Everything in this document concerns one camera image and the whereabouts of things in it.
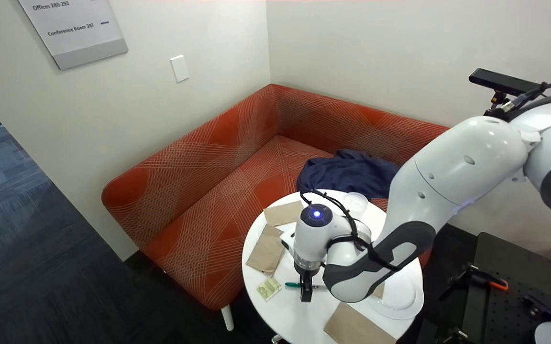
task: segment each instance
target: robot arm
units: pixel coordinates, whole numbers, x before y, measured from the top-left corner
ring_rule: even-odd
[[[551,101],[513,122],[467,118],[423,146],[395,175],[387,223],[375,242],[358,244],[356,232],[353,240],[341,238],[351,236],[343,219],[333,213],[326,219],[328,209],[310,204],[297,225],[295,265],[312,274],[328,255],[324,280],[331,294],[360,301],[427,250],[452,215],[517,171],[530,177],[551,208]]]

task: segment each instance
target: couch cushion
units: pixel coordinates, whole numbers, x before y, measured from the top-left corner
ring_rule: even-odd
[[[265,206],[293,192],[309,158],[330,152],[276,135],[146,246],[171,276],[211,309],[242,290],[242,246]]]

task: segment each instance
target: floor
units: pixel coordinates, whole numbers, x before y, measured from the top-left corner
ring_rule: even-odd
[[[142,253],[123,263],[0,129],[0,344],[270,341],[245,294],[234,317],[226,332]]]

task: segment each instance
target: wall sign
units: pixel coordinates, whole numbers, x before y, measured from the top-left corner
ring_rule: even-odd
[[[127,53],[108,0],[20,0],[62,70]]]

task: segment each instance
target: dark blue cloth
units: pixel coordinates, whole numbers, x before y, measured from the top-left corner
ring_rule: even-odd
[[[299,190],[358,190],[368,198],[387,198],[398,166],[364,150],[343,148],[331,158],[310,158],[297,179]]]

